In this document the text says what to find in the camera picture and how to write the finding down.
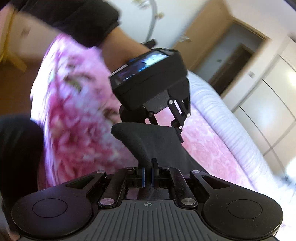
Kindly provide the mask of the person's forearm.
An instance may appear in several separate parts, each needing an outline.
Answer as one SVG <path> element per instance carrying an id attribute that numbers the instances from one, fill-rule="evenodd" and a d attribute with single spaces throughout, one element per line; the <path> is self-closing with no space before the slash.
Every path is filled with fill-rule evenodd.
<path id="1" fill-rule="evenodd" d="M 36 6 L 18 8 L 51 27 L 71 36 L 79 44 L 99 47 L 107 68 L 112 72 L 129 60 L 149 51 L 128 37 L 118 26 L 118 11 L 110 5 L 92 2 L 38 2 Z"/>

